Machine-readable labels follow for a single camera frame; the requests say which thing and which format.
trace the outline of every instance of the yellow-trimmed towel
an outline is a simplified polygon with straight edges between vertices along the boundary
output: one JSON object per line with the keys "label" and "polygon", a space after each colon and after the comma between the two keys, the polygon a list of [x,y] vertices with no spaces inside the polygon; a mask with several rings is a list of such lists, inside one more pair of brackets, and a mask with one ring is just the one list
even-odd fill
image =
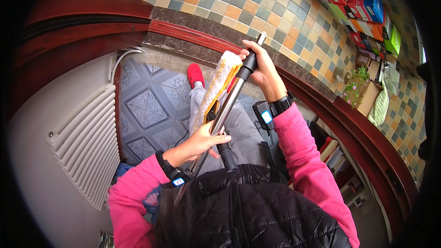
{"label": "yellow-trimmed towel", "polygon": [[201,102],[199,111],[196,115],[195,125],[191,129],[191,134],[195,132],[201,125],[206,123],[207,114],[218,100],[222,92],[231,83],[236,73],[242,66],[242,60],[233,52],[225,51],[218,62],[216,71],[213,75],[210,86],[205,93],[204,99]]}

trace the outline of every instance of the pink long-sleeve shirt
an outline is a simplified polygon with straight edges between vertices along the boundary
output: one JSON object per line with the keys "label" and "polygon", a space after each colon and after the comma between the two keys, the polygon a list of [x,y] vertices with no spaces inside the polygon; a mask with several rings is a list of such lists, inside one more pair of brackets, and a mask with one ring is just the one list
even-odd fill
{"label": "pink long-sleeve shirt", "polygon": [[[297,106],[293,104],[275,117],[274,124],[294,189],[335,218],[351,246],[358,248],[360,241],[351,212],[328,167],[320,161],[320,152]],[[153,247],[153,225],[143,218],[146,209],[142,201],[159,184],[167,182],[169,179],[152,155],[121,176],[109,190],[117,248]]]}

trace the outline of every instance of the white radiator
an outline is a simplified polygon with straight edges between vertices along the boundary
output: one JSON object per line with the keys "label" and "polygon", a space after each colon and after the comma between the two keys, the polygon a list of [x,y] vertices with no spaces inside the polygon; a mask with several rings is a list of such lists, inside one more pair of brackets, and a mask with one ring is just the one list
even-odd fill
{"label": "white radiator", "polygon": [[119,164],[115,86],[99,88],[48,135],[58,163],[80,193],[101,210]]}

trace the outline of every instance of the pink flower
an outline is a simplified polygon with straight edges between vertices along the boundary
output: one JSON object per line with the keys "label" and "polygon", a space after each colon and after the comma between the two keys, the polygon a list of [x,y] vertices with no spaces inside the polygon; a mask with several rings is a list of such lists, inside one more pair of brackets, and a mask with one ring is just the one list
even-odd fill
{"label": "pink flower", "polygon": [[152,206],[156,206],[159,203],[158,194],[153,193],[153,194],[149,195],[149,197],[147,197],[147,199],[144,200],[144,202],[146,202],[147,204],[150,204]]}

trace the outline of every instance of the hand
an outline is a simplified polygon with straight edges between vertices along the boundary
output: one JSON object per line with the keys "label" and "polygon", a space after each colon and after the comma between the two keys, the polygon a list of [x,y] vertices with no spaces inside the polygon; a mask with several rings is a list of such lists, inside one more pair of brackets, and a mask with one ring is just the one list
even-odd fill
{"label": "hand", "polygon": [[[246,48],[250,48],[256,53],[259,68],[251,74],[250,78],[260,86],[266,100],[268,102],[275,102],[286,96],[285,84],[277,73],[273,61],[266,50],[254,41],[243,40],[242,42]],[[239,56],[244,60],[249,54],[250,52],[247,49],[242,49]]]}
{"label": "hand", "polygon": [[206,150],[209,150],[208,153],[214,158],[219,158],[218,154],[211,147],[229,142],[231,136],[222,135],[224,127],[220,131],[221,135],[210,136],[209,130],[213,123],[214,121],[211,121],[201,125],[185,142],[164,152],[162,155],[164,160],[167,160],[173,167],[179,167],[187,161],[195,160],[199,154]]}

